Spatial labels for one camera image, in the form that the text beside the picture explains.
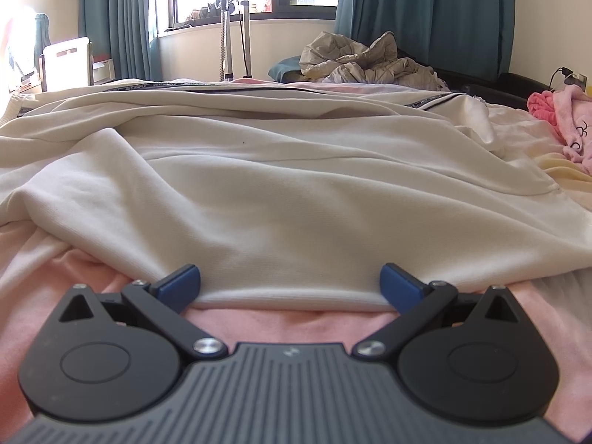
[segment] crumpled comforter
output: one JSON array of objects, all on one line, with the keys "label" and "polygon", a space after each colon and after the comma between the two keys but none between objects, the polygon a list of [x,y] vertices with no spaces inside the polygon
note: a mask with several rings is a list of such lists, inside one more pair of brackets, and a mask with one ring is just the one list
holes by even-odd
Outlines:
[{"label": "crumpled comforter", "polygon": [[398,58],[392,32],[386,32],[370,48],[343,35],[323,32],[304,48],[300,69],[311,81],[397,84],[419,90],[448,91],[433,68],[411,58]]}]

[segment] metal screw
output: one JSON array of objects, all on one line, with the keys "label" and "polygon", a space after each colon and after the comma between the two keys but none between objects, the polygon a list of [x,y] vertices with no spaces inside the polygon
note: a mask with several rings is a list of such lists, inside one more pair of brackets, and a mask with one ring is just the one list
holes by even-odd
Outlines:
[{"label": "metal screw", "polygon": [[224,347],[218,339],[213,337],[205,337],[203,339],[196,340],[193,344],[193,350],[200,354],[215,354]]},{"label": "metal screw", "polygon": [[387,347],[378,340],[367,340],[357,346],[357,353],[367,357],[374,357],[384,354]]}]

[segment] triangular cutout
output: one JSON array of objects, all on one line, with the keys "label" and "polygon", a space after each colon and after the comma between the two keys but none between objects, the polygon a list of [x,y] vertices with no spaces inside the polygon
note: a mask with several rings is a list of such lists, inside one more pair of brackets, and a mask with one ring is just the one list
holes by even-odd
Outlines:
[{"label": "triangular cutout", "polygon": [[510,305],[499,295],[495,296],[489,310],[485,315],[486,319],[503,320],[504,322],[518,322],[518,319],[512,312]]},{"label": "triangular cutout", "polygon": [[60,322],[71,322],[73,320],[92,319],[93,312],[88,307],[87,300],[83,295],[76,295],[70,303],[64,313],[61,314]]}]

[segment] bed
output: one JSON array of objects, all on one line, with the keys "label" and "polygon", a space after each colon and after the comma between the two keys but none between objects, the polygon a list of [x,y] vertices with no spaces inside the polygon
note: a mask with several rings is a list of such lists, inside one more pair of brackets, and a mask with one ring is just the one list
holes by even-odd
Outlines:
[{"label": "bed", "polygon": [[[592,178],[562,157],[546,122],[396,85],[110,89],[119,91],[13,99],[2,120],[0,441],[31,418],[17,369],[74,283],[114,292],[199,260],[205,292],[185,317],[204,330],[231,345],[349,348],[397,316],[375,289],[393,248],[424,281],[446,279],[465,292],[510,285],[559,363],[546,418],[575,441],[590,431]],[[388,185],[413,189],[397,194],[396,212],[417,212],[413,228],[390,223],[401,238],[437,228],[456,237],[449,249],[422,238],[409,250],[378,235],[384,221],[360,209],[390,215]],[[265,214],[254,207],[263,197]]]}]

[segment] curtain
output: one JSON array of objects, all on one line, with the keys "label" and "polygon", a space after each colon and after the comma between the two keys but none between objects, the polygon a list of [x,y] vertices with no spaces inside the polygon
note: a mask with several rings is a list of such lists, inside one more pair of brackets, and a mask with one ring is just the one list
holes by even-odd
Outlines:
[{"label": "curtain", "polygon": [[117,78],[162,80],[156,0],[81,0],[79,14],[95,61],[112,58]]},{"label": "curtain", "polygon": [[372,43],[392,31],[417,61],[495,81],[508,71],[515,0],[339,0],[335,32]]},{"label": "curtain", "polygon": [[35,50],[34,62],[35,68],[39,71],[39,59],[43,54],[45,47],[51,45],[49,41],[49,18],[44,13],[35,15]]}]

